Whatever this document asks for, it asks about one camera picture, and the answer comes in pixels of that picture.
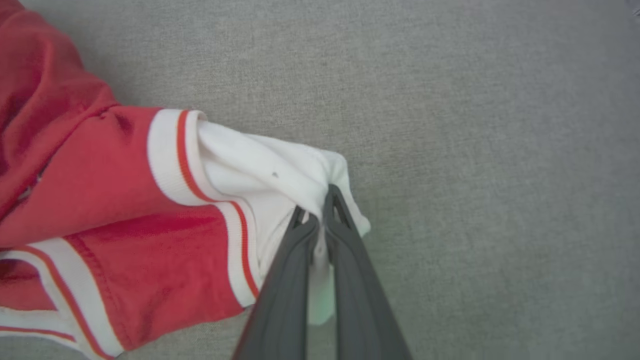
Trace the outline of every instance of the red stripe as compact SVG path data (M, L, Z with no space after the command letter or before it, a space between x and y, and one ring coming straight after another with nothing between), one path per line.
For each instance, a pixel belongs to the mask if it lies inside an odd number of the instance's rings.
M80 329L82 329L82 332L85 338L89 341L89 345L91 346L91 349L93 350L93 352L98 354L100 357L103 357L104 359L114 359L113 356L109 356L105 354L104 351L102 351L102 349L98 345L98 342L95 340L95 337L93 337L93 334L89 329L89 325L86 323L86 320L84 319L84 316L80 311L80 307L76 303L76 300L73 294L71 294L71 291L69 290L69 288L67 287L67 284L62 279L62 276L58 272L56 265L53 263L53 261L51 261L51 258L44 252L38 249L34 249L33 247L21 246L21 247L15 248L15 250L28 252L32 255L35 255L47 265L47 268L51 273L51 277L53 278L53 281L56 283L56 286L60 290L60 293L67 301L69 308L71 308L71 312L74 314L74 317L78 322L78 325L80 325Z
M187 144L186 144L186 124L187 124L187 115L189 115L188 110L183 110L180 113L180 117L178 118L178 162L180 163L180 171L182 172L182 177L184 181L187 183L187 186L198 198L208 202L215 202L215 200L209 198L205 195L202 190L196 184L195 179L191 175L191 171L189 170L189 160L187 159Z
M62 332L51 331L51 330L41 330L41 329L21 329L20 327L10 327L10 326L0 326L0 331L12 331L12 332L25 332L28 334L44 334L44 335L53 335L58 338L63 338L69 340L71 342L76 342L73 336L69 334L63 334Z
M249 289L251 289L253 296L257 298L258 287L255 285L253 275L251 274L251 268L249 267L249 234L247 233L246 218L244 217L244 213L238 203L232 201L231 204L233 204L234 208L238 212L238 215L240 216L240 223L242 224L242 269L244 271L244 278L246 279L246 283L249 285Z

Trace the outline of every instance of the gray background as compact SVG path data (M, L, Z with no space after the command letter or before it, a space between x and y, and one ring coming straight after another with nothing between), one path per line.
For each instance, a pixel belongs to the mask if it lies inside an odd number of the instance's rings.
M640 23L625 0L24 2L123 103L343 153L416 359L640 357ZM229 359L245 320L122 359ZM331 327L309 346L331 358Z

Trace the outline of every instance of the clothing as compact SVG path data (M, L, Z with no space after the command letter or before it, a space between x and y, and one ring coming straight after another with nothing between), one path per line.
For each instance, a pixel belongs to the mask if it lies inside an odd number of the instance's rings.
M0 0L0 49L2 336L101 359L234 316L255 302L295 206L321 217L329 183L370 228L339 154L200 111L122 106L14 0Z

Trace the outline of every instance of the black tool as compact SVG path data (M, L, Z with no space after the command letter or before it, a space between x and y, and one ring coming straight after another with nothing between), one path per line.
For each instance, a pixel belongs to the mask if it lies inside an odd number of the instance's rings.
M244 327L235 360L302 360L307 351L308 268L321 224L296 208ZM323 221L335 269L338 360L410 360L400 328L342 193L329 186Z

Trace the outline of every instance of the gray textile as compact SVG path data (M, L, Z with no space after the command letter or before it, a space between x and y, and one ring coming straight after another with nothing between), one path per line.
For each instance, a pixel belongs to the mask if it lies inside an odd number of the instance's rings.
M123 103L339 151L416 359L640 357L625 0L29 0ZM229 359L246 314L126 360ZM331 359L331 327L312 359ZM82 359L0 340L3 359Z

